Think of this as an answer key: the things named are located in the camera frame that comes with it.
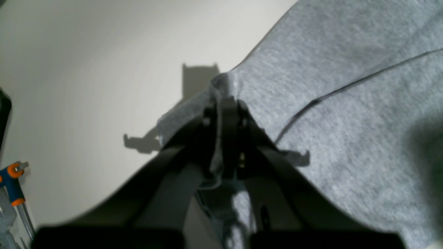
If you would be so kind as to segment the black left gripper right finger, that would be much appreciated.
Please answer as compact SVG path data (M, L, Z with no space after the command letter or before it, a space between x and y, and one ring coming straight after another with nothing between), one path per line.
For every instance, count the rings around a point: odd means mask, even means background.
M244 183L257 231L251 249L403 249L395 233L351 219L320 194L258 127L245 102L221 101L223 179Z

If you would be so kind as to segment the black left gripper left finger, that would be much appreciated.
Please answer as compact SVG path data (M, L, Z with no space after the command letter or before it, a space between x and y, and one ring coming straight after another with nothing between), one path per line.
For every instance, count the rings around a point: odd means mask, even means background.
M217 105L208 104L117 192L68 223L43 227L32 249L186 249L190 201L215 152Z

